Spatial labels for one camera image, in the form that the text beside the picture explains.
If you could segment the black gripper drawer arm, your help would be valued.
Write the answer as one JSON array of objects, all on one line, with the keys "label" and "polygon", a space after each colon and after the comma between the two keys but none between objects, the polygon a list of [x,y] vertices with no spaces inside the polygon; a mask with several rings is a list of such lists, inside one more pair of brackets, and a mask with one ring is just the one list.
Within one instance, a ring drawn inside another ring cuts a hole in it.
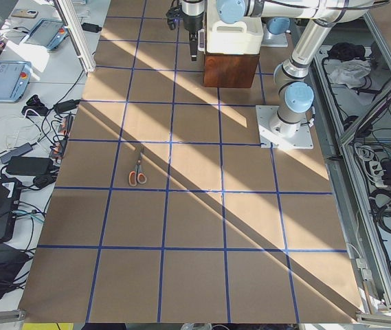
[{"label": "black gripper drawer arm", "polygon": [[198,54],[198,31],[203,27],[203,13],[191,16],[182,13],[184,28],[189,32],[190,59],[192,62],[197,61]]}]

